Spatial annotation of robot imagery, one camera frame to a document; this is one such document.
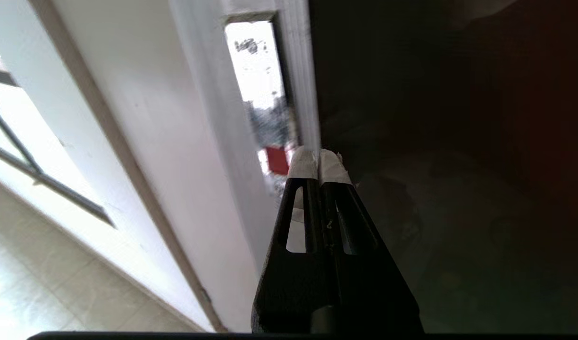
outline floor tile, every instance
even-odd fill
[[[7,217],[0,218],[0,240],[12,252],[33,245],[38,237],[52,230],[54,226],[35,211],[18,209],[11,211]]]
[[[0,242],[0,294],[28,275],[30,273],[25,266]]]
[[[52,290],[94,260],[91,254],[56,229],[37,236],[34,242],[17,249],[15,254]]]
[[[91,331],[114,331],[138,311],[146,295],[99,261],[54,291]]]
[[[73,318],[71,320],[71,322],[67,323],[67,325],[65,325],[64,327],[62,327],[62,329],[60,329],[60,331],[64,331],[64,332],[82,332],[82,331],[87,331],[86,327],[84,326],[83,323],[81,323],[81,321],[79,321],[79,319],[77,318]]]
[[[162,308],[156,301],[149,300],[136,314],[121,326],[127,332],[194,332],[188,325]]]
[[[4,232],[6,236],[15,235],[14,232],[18,231],[18,228],[12,228],[13,232],[10,231],[11,226],[16,226],[16,224],[23,224],[26,222],[40,221],[41,226],[36,226],[38,230],[46,229],[49,230],[47,223],[43,223],[45,219],[35,212],[31,207],[27,206],[21,200],[13,196],[9,191],[6,191],[3,187],[0,187],[0,232]]]
[[[56,331],[72,318],[73,314],[32,276],[0,294],[0,339],[26,339]]]

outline glass panel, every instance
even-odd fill
[[[43,172],[94,203],[101,201],[22,88],[0,84],[0,116]]]
[[[274,27],[270,20],[232,22],[226,26],[226,43],[257,139],[261,171],[270,193],[280,202],[297,148],[297,123],[286,102]]]
[[[17,147],[12,144],[10,138],[0,129],[0,148],[4,149],[14,157],[17,157],[20,161],[27,163],[26,159],[24,158],[23,154],[17,149]]]

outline dark wall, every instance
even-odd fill
[[[578,0],[519,0],[465,28],[447,4],[310,3],[323,145],[356,176],[457,149],[578,221]]]

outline white wall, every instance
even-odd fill
[[[202,70],[190,69],[167,2],[57,0],[56,7],[222,323],[250,331],[275,212],[253,209],[271,200],[240,97],[236,110],[221,113],[234,116],[211,116],[201,100],[203,78],[194,77]],[[204,29],[209,25],[218,22],[205,22]],[[226,137],[212,120],[227,125]],[[238,192],[237,181],[252,185]]]
[[[217,0],[173,0],[170,4],[185,60],[215,136],[259,274],[274,230],[276,209],[265,187],[256,153],[259,147],[228,51],[222,6]]]

